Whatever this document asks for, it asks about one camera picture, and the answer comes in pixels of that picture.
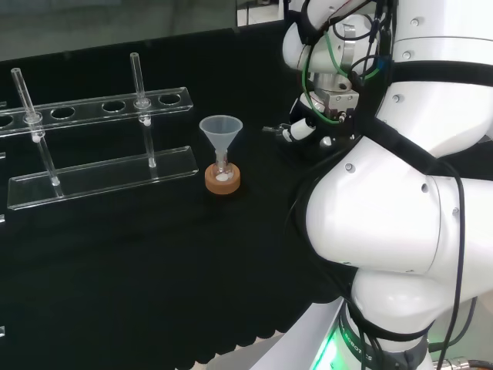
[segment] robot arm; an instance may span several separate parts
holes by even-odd
[[[310,23],[320,27],[334,3],[312,0],[306,7]],[[493,74],[493,28],[489,25],[493,2],[398,3],[393,59],[411,71],[411,77],[390,86],[377,118],[436,158],[465,150],[493,132],[493,87],[472,78],[480,68]],[[329,9],[324,15],[321,10],[319,16],[310,11],[312,6],[321,9],[322,4]],[[283,52],[286,63],[299,69],[306,51],[296,33],[294,25]],[[334,74],[322,45],[315,46],[310,71]],[[337,62],[342,62],[342,55]],[[435,70],[440,66],[451,75],[459,70],[471,75],[460,76],[460,82],[457,76],[447,80],[446,73],[436,80],[413,80],[413,66]],[[462,301],[493,289],[493,227],[485,215],[493,208],[493,183],[463,180],[463,184],[468,226]],[[368,321],[393,333],[416,333],[454,304],[459,208],[453,179],[425,176],[364,137],[315,186],[307,205],[307,234],[321,257],[359,267],[352,298]],[[354,322],[349,322],[357,332]],[[336,341],[344,361],[331,364],[332,368],[339,369],[341,363],[343,368],[360,368],[342,337]],[[421,340],[382,341],[382,347],[389,353],[404,353],[418,343]],[[429,355],[417,367],[432,368]]]

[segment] green led light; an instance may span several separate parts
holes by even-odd
[[[322,363],[322,359],[325,363],[331,363],[336,358],[336,342],[331,335],[325,338],[318,352],[319,353],[317,354],[317,360],[315,361],[314,366],[311,368],[311,370],[317,370],[320,363]]]

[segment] black tablecloth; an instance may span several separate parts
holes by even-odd
[[[195,103],[190,113],[156,120],[156,150],[191,145],[200,169],[6,213],[2,368],[190,368],[286,331],[311,302],[335,298],[293,228],[282,238],[299,170],[260,131],[286,122],[300,93],[283,64],[284,31],[282,23],[256,25],[0,63],[0,101],[18,106],[12,67],[22,69],[35,104],[111,96],[133,91],[129,54],[138,52],[146,89],[187,86]],[[369,112],[376,108],[368,103]],[[229,197],[203,183],[214,154],[198,123],[219,113],[244,123],[230,147],[242,184]],[[145,153],[132,121],[49,131],[47,141],[58,168]],[[6,178],[42,165],[29,136],[0,146],[4,207]],[[452,160],[464,176],[493,179],[492,154],[481,144]]]

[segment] plastic funnel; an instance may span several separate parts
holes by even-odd
[[[199,127],[214,145],[216,151],[225,152],[243,128],[243,124],[232,116],[211,116],[204,118]]]

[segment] test tube rack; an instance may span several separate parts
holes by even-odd
[[[7,208],[21,210],[98,193],[158,183],[198,172],[190,146],[154,151],[153,117],[193,108],[188,89],[145,91],[139,55],[130,54],[135,93],[33,106],[22,72],[12,77],[22,108],[0,110],[0,138],[30,134],[44,172],[12,177]],[[67,168],[55,168],[45,133],[49,130],[136,119],[143,130],[146,153]]]

